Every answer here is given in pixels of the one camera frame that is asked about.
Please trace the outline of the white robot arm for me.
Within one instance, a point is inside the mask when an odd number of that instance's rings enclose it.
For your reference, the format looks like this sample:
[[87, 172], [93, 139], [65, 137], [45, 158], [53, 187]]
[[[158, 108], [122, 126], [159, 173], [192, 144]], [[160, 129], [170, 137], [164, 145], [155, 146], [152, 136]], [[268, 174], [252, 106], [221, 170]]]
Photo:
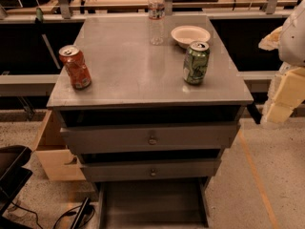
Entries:
[[305, 1], [281, 27], [265, 36], [258, 47], [278, 49], [282, 65], [275, 74], [263, 108], [263, 121], [283, 123], [305, 100]]

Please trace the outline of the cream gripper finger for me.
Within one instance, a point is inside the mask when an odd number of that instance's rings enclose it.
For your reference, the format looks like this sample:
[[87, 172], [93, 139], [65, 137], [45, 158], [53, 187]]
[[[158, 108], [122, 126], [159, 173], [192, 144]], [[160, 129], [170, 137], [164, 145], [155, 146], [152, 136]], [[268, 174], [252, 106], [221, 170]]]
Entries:
[[271, 82], [263, 107], [263, 121], [283, 123], [305, 100], [305, 68], [296, 67], [277, 74]]
[[265, 51], [278, 50], [281, 32], [282, 27], [276, 28], [271, 33], [261, 39], [261, 41], [258, 43], [258, 47]]

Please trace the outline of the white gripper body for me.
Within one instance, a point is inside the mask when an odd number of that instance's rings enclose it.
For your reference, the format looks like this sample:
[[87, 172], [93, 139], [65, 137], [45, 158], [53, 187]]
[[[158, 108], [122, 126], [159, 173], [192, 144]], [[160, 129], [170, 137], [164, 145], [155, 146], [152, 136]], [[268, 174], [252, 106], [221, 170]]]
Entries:
[[268, 100], [287, 108], [300, 104], [300, 68], [284, 62], [271, 81]]

